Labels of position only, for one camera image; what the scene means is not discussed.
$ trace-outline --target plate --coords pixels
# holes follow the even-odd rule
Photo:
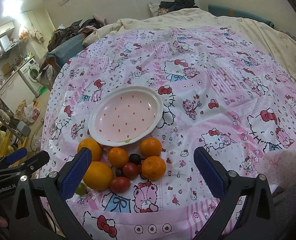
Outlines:
[[[134,143],[151,133],[162,117],[163,101],[154,90],[130,86],[109,93],[92,112],[88,129],[107,146]]]

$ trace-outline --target washing machine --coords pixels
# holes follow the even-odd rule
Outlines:
[[[20,76],[36,97],[40,95],[40,89],[42,87],[42,85],[37,82],[39,70],[40,68],[38,63],[34,58],[28,60],[28,62],[25,63],[19,70]]]

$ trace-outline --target hello kitty print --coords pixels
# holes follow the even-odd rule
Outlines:
[[[157,181],[138,176],[122,194],[87,188],[67,200],[93,239],[194,238],[219,204],[193,162],[199,146],[241,176],[260,172],[273,179],[296,163],[290,155],[283,166],[281,154],[296,149],[295,79],[229,27],[204,26],[131,30],[71,58],[51,91],[42,137],[51,160],[37,177],[71,161],[79,142],[90,137],[97,104],[132,85],[149,87],[163,100],[162,118],[147,138],[161,141],[166,172]],[[139,154],[139,143],[125,150]],[[101,161],[110,165],[110,148],[103,149]],[[233,229],[243,199],[224,234]]]

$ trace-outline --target teal cushion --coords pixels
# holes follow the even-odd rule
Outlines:
[[[241,17],[241,18],[248,18],[252,19],[258,22],[262,22],[267,24],[268,26],[274,28],[275,25],[272,23],[272,21],[266,20],[264,18],[261,18],[255,14],[241,11],[241,10],[236,10],[233,8],[225,7],[225,6],[220,6],[220,5],[214,5],[214,4],[209,4],[208,5],[208,11],[214,15],[214,16],[230,16],[230,17]]]

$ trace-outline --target ceiling light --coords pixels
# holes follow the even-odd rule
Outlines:
[[[21,13],[22,1],[20,0],[6,0],[3,3],[3,16],[11,16],[12,18],[16,18]]]

